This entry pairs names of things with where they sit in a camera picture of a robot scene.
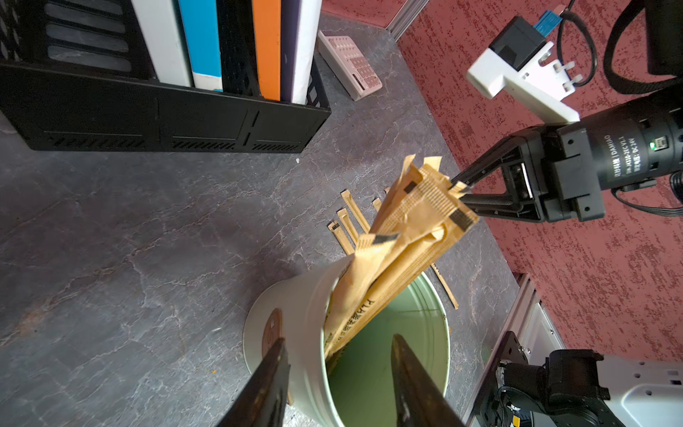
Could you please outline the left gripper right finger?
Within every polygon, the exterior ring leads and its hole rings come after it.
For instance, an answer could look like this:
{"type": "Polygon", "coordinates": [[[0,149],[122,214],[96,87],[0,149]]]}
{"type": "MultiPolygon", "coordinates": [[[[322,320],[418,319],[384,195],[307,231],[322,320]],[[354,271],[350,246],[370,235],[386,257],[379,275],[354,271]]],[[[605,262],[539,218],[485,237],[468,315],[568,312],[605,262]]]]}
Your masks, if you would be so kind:
{"type": "Polygon", "coordinates": [[[400,334],[392,338],[391,369],[398,426],[464,427],[400,334]]]}

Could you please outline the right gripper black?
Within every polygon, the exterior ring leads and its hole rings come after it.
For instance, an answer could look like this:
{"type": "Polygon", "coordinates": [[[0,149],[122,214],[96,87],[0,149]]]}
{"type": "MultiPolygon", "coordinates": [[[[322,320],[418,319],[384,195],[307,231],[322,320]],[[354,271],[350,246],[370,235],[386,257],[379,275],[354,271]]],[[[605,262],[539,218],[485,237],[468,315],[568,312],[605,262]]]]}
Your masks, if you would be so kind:
{"type": "Polygon", "coordinates": [[[462,203],[479,216],[522,222],[601,219],[606,207],[589,135],[580,126],[536,126],[500,140],[451,179],[473,187],[500,168],[519,150],[526,171],[528,196],[518,203],[508,194],[466,194],[462,203]]]}

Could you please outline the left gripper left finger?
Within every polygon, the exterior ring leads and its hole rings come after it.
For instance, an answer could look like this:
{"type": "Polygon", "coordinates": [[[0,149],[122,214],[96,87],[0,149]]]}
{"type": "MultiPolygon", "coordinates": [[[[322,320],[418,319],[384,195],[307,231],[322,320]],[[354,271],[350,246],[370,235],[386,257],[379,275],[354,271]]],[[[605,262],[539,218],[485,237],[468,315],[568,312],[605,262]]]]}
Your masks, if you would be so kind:
{"type": "Polygon", "coordinates": [[[282,426],[289,372],[286,340],[279,338],[217,426],[282,426]]]}

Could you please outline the green metal cup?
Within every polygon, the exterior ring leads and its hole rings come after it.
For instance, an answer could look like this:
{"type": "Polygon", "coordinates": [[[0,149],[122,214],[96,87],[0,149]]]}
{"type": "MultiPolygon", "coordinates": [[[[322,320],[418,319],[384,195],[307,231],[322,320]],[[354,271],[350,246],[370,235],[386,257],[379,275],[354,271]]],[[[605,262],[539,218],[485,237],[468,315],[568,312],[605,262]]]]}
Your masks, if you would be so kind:
{"type": "Polygon", "coordinates": [[[331,293],[349,263],[345,257],[267,288],[245,322],[245,363],[254,373],[265,354],[264,334],[273,329],[285,340],[288,391],[297,410],[322,426],[394,426],[392,338],[403,336],[438,390],[446,392],[446,311],[427,276],[419,276],[350,341],[328,371],[323,324],[331,293]]]}

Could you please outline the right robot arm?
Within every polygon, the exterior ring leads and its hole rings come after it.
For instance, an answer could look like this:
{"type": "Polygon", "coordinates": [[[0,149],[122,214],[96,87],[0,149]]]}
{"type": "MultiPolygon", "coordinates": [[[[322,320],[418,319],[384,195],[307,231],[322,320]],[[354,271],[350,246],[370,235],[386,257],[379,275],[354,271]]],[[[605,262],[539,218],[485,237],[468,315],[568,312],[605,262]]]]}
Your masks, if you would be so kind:
{"type": "Polygon", "coordinates": [[[580,117],[565,105],[581,78],[552,60],[553,30],[578,22],[569,10],[546,12],[531,24],[513,18],[470,67],[467,78],[487,98],[507,92],[540,119],[501,139],[453,180],[476,214],[522,222],[582,222],[602,218],[603,192],[652,187],[668,176],[682,193],[682,4],[632,1],[617,18],[603,56],[610,86],[630,100],[580,117]],[[617,43],[640,15],[646,18],[652,82],[613,70],[617,43]]]}

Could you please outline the straw bundle in cup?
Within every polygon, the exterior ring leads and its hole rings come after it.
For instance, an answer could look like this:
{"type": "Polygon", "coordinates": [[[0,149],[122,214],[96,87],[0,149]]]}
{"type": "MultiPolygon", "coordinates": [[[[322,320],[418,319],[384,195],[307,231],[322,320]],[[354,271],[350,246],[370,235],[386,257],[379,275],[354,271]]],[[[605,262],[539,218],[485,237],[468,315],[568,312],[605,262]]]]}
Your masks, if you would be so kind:
{"type": "Polygon", "coordinates": [[[334,285],[327,305],[323,326],[325,358],[332,359],[467,232],[446,221],[415,239],[371,231],[360,235],[349,266],[334,285]]]}

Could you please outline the pink calculator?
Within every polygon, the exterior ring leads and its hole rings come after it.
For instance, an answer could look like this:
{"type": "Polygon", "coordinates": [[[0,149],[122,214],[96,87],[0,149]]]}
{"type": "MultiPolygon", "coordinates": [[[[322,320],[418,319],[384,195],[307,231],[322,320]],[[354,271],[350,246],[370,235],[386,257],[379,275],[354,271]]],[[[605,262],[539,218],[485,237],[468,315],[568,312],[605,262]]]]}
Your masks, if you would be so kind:
{"type": "Polygon", "coordinates": [[[319,31],[318,51],[353,101],[382,89],[382,81],[350,37],[327,36],[319,31]]]}

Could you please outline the orange book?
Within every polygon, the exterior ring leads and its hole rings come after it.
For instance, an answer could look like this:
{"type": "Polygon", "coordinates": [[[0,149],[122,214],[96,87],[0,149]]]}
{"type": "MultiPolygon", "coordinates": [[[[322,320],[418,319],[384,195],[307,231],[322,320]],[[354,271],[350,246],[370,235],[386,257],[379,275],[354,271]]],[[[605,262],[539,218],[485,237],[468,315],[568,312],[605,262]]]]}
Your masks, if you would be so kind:
{"type": "Polygon", "coordinates": [[[261,95],[280,101],[281,1],[252,1],[257,76],[261,95]]]}

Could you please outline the black mesh file holder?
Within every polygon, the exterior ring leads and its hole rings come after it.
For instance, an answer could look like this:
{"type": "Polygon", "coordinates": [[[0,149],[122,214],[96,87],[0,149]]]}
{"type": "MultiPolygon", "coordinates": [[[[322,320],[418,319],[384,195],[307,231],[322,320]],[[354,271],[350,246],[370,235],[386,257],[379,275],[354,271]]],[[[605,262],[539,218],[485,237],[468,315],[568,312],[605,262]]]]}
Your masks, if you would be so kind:
{"type": "Polygon", "coordinates": [[[331,113],[316,62],[305,105],[266,100],[252,1],[216,7],[221,92],[157,79],[131,1],[5,1],[2,113],[35,151],[303,151],[331,113]]]}

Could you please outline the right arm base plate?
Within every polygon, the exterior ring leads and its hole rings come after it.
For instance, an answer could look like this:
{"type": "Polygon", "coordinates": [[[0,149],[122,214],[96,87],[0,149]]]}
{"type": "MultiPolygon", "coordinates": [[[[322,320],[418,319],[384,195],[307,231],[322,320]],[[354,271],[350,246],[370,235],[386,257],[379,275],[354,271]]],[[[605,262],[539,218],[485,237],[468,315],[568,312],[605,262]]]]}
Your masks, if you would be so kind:
{"type": "Polygon", "coordinates": [[[532,426],[540,368],[529,364],[514,332],[504,332],[482,376],[467,418],[469,426],[532,426]]]}

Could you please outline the aluminium front rail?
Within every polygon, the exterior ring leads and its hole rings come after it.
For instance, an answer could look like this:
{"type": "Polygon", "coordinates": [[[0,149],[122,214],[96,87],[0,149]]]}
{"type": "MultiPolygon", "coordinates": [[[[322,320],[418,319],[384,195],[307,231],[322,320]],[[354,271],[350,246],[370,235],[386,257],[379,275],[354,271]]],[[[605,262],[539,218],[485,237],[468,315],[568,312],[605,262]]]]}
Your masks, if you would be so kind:
{"type": "Polygon", "coordinates": [[[512,331],[517,336],[522,351],[531,365],[541,366],[551,352],[566,348],[560,332],[542,304],[532,277],[528,273],[516,273],[515,278],[518,281],[519,292],[503,322],[502,331],[488,354],[481,379],[484,379],[487,370],[492,366],[494,354],[502,346],[503,336],[507,331],[512,331]]]}

